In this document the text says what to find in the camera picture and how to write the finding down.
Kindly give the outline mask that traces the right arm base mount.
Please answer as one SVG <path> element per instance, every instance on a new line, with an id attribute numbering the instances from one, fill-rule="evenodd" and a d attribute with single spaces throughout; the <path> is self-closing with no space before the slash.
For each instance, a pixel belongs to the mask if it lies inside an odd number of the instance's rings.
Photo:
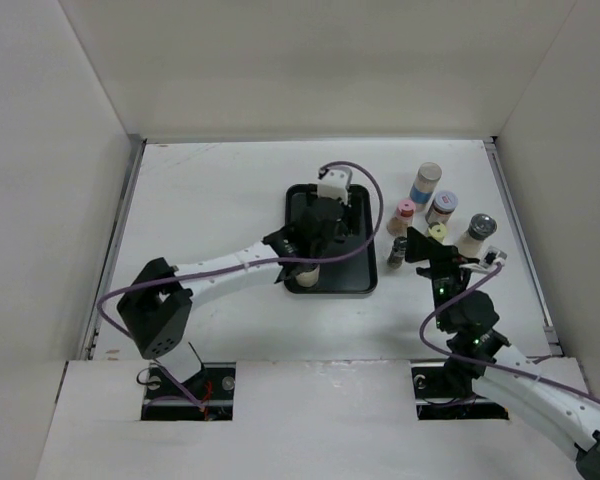
<path id="1" fill-rule="evenodd" d="M 445 375 L 442 364 L 411 367 L 416 415 L 421 421 L 508 420 L 509 412 Z"/>

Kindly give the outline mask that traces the brown spice bottle black cap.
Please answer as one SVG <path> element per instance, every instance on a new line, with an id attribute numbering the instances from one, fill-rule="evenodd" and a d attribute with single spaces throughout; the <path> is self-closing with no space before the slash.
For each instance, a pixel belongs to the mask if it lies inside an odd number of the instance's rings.
<path id="1" fill-rule="evenodd" d="M 497 222 L 492 216 L 484 213 L 475 214 L 465 232 L 456 242 L 459 254 L 468 258 L 476 258 L 485 240 L 496 231 Z"/>

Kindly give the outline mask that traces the tall blue label spice jar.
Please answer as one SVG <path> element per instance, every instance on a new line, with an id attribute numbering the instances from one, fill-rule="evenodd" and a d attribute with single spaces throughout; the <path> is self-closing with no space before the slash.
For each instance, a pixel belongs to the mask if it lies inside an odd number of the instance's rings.
<path id="1" fill-rule="evenodd" d="M 417 211 L 425 209 L 441 177 L 442 169 L 437 163 L 425 162 L 420 165 L 409 193 Z"/>

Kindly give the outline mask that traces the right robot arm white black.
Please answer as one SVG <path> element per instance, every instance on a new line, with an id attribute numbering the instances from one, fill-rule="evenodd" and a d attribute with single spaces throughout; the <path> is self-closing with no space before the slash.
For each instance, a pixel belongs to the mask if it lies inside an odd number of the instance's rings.
<path id="1" fill-rule="evenodd" d="M 490 247 L 480 257 L 462 255 L 413 227 L 404 259 L 431 282 L 435 309 L 429 324 L 449 335 L 443 380 L 453 394 L 483 397 L 504 407 L 556 445 L 584 479 L 600 479 L 600 399 L 552 380 L 495 328 L 499 320 L 481 286 L 500 273 L 505 253 Z"/>

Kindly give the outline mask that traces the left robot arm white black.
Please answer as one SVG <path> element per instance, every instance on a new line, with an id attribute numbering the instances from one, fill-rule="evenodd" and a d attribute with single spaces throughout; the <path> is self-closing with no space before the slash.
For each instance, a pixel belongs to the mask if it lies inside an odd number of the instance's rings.
<path id="1" fill-rule="evenodd" d="M 186 399 L 204 387 L 203 362 L 183 344 L 192 311 L 243 289 L 318 278 L 334 243 L 360 232 L 361 203 L 316 197 L 296 219 L 233 254 L 187 265 L 182 278 L 164 258 L 145 265 L 116 309 L 144 359 L 162 365 Z"/>

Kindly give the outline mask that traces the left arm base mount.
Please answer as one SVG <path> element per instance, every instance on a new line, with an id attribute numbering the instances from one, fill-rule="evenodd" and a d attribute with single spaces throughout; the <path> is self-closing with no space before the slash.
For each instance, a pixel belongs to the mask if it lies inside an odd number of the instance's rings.
<path id="1" fill-rule="evenodd" d="M 136 375 L 143 388 L 142 421 L 231 421 L 236 389 L 235 363 L 206 363 L 193 378 L 177 386 L 156 365 Z"/>

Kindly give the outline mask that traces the yellow cap spice bottle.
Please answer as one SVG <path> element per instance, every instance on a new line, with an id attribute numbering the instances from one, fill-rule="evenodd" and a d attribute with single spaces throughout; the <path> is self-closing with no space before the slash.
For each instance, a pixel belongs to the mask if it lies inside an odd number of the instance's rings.
<path id="1" fill-rule="evenodd" d="M 428 225 L 426 237 L 443 244 L 448 234 L 447 227 L 444 223 L 434 222 Z"/>

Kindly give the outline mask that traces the white powder bottle black cap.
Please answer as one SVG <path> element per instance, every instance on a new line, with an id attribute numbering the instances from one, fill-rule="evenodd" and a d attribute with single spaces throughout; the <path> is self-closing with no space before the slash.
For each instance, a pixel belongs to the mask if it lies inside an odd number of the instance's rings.
<path id="1" fill-rule="evenodd" d="M 316 265 L 312 270 L 299 273 L 295 282 L 300 288 L 309 289 L 317 285 L 320 276 L 320 266 Z"/>

